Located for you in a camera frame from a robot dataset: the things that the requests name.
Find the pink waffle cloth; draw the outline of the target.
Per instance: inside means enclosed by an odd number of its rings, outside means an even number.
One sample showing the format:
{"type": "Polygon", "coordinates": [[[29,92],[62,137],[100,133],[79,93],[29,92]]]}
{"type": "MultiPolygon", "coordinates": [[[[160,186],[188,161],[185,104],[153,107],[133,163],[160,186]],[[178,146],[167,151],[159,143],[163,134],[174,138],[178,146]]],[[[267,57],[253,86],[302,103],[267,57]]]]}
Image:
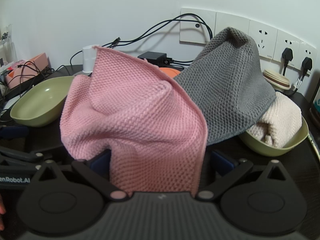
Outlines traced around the pink waffle cloth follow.
{"type": "Polygon", "coordinates": [[[110,181],[128,194],[195,194],[208,137],[199,107],[157,66],[114,49],[95,51],[92,75],[73,79],[62,111],[68,153],[92,160],[110,150],[110,181]]]}

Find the orange container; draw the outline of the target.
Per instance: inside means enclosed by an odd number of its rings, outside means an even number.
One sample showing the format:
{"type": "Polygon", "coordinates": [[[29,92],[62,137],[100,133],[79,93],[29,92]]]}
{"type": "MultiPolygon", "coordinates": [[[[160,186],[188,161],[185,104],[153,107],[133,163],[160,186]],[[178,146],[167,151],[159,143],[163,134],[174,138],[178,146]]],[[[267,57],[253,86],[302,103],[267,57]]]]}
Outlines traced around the orange container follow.
{"type": "Polygon", "coordinates": [[[171,78],[176,77],[178,74],[180,74],[180,71],[174,68],[161,67],[160,70],[171,78]]]}

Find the cream waffle cloth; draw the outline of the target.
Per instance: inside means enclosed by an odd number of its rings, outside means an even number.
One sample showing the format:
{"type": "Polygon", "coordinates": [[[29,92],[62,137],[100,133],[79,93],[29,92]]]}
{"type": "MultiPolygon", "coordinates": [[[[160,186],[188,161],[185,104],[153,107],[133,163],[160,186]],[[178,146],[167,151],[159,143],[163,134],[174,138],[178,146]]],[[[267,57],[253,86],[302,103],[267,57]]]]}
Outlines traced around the cream waffle cloth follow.
{"type": "Polygon", "coordinates": [[[247,132],[275,148],[283,148],[302,126],[301,109],[291,99],[276,92],[276,99],[247,132]]]}

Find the grey waffle cloth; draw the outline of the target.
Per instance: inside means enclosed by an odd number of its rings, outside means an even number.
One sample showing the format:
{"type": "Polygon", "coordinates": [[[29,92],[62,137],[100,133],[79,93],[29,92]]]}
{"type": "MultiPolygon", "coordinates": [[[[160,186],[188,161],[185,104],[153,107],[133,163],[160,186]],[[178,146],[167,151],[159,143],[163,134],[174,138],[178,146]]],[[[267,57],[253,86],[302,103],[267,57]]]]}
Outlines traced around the grey waffle cloth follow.
{"type": "Polygon", "coordinates": [[[247,46],[203,49],[175,81],[202,111],[212,145],[244,133],[276,99],[247,46]]]}

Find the beige round lid stack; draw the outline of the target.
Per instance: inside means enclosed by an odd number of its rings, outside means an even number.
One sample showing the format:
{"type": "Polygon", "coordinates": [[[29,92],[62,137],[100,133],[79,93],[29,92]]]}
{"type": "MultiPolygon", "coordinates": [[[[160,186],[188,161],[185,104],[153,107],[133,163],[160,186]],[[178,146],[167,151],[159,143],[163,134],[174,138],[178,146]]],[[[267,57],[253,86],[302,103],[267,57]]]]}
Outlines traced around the beige round lid stack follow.
{"type": "Polygon", "coordinates": [[[284,92],[291,89],[291,83],[289,79],[274,70],[265,69],[263,76],[267,82],[269,82],[275,90],[284,92]]]}

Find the pink box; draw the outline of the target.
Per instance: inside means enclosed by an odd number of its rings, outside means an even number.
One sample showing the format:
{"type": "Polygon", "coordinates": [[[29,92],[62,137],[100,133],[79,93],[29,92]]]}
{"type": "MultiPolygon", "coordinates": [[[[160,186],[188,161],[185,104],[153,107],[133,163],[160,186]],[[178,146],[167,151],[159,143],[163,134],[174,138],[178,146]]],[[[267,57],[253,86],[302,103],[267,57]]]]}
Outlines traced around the pink box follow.
{"type": "Polygon", "coordinates": [[[48,65],[46,53],[39,54],[28,61],[15,62],[6,69],[9,71],[5,76],[6,84],[9,89],[17,87],[25,81],[38,76],[48,65]]]}

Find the white paper cup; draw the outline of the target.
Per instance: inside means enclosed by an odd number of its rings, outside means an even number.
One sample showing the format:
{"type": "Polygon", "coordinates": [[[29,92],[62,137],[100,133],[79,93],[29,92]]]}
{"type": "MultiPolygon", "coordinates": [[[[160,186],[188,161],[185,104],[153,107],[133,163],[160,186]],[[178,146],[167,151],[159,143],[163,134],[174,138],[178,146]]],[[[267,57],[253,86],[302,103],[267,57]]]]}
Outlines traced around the white paper cup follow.
{"type": "Polygon", "coordinates": [[[91,74],[93,72],[96,57],[97,50],[95,49],[95,45],[82,48],[82,71],[85,74],[91,74]]]}

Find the black plug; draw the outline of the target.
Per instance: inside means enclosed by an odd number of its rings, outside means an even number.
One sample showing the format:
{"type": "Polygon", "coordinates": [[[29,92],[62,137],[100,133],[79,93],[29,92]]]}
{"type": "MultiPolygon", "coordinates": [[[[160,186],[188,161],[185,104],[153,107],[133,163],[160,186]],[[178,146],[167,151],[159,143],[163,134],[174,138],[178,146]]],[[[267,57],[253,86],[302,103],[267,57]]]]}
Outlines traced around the black plug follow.
{"type": "Polygon", "coordinates": [[[306,74],[308,73],[308,71],[312,70],[313,67],[313,61],[311,58],[309,57],[305,57],[303,62],[302,62],[302,72],[303,72],[303,76],[306,76],[306,74]]]}
{"type": "Polygon", "coordinates": [[[286,69],[288,64],[293,59],[293,51],[291,48],[285,48],[282,53],[282,59],[284,60],[284,69],[283,69],[283,76],[285,76],[286,69]]]}

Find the black power adapter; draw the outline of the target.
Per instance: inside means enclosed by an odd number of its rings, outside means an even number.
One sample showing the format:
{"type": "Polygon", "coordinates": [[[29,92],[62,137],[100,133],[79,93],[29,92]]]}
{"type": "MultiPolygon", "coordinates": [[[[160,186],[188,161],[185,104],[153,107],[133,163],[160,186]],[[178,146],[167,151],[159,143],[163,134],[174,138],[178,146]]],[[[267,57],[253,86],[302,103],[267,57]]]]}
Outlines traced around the black power adapter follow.
{"type": "Polygon", "coordinates": [[[158,67],[166,67],[171,65],[172,58],[167,57],[166,53],[159,53],[147,51],[138,56],[139,59],[146,60],[148,63],[154,64],[158,67]]]}

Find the white wall socket strip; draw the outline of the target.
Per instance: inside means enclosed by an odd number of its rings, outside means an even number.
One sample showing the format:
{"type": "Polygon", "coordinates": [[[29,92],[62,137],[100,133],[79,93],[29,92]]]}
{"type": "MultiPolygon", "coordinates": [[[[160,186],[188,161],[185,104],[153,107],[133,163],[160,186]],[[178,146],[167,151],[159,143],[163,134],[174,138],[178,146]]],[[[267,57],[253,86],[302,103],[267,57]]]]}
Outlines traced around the white wall socket strip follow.
{"type": "Polygon", "coordinates": [[[291,48],[293,59],[288,66],[302,68],[305,57],[313,62],[318,50],[307,42],[283,30],[242,16],[215,12],[212,10],[182,8],[180,42],[198,43],[205,49],[213,50],[219,46],[234,45],[236,48],[247,46],[256,57],[284,63],[282,53],[291,48]]]}

